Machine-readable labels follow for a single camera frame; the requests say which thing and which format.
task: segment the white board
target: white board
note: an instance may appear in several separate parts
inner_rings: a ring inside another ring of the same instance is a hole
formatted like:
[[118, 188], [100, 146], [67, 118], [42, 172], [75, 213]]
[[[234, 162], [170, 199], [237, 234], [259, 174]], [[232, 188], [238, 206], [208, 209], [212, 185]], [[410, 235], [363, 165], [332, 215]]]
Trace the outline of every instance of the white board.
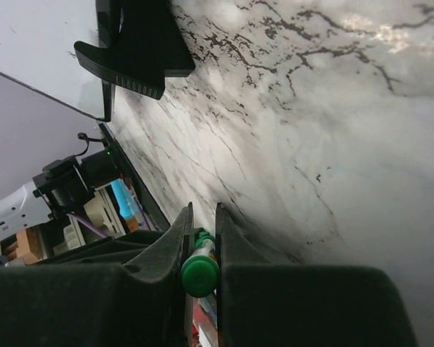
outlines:
[[82, 113], [103, 117], [101, 80], [77, 40], [98, 45], [95, 0], [0, 0], [0, 73]]

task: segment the green round tip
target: green round tip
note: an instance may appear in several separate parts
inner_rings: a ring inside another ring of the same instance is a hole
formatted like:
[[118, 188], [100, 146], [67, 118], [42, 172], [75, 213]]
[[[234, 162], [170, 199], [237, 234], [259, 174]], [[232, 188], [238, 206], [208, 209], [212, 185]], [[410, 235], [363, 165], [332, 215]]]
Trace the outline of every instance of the green round tip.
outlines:
[[193, 257], [182, 269], [183, 288], [195, 298], [203, 298], [212, 293], [217, 280], [218, 268], [212, 259], [205, 256]]

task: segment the marble pattern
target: marble pattern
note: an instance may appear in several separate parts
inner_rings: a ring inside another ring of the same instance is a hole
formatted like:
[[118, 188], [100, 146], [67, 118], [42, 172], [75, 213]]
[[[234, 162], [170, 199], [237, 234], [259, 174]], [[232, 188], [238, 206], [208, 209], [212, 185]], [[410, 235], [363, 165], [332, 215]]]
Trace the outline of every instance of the marble pattern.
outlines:
[[379, 267], [434, 346], [434, 1], [173, 4], [196, 71], [110, 124], [167, 218], [225, 202], [293, 262]]

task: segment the green marker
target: green marker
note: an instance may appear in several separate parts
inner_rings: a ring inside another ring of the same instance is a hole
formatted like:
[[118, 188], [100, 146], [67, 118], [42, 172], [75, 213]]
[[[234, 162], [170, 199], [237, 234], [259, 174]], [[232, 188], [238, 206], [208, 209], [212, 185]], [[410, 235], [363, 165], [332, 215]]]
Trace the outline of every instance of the green marker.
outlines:
[[200, 231], [195, 251], [182, 266], [182, 284], [195, 298], [203, 298], [217, 286], [220, 269], [216, 260], [216, 240], [207, 231]]

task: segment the gray wall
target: gray wall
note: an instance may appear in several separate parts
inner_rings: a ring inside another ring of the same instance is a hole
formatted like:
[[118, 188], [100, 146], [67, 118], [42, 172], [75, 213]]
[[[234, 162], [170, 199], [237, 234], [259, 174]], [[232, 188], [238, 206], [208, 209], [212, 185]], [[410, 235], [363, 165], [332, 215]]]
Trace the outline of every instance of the gray wall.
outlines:
[[78, 132], [100, 136], [92, 119], [0, 76], [0, 199], [51, 161], [82, 152]]

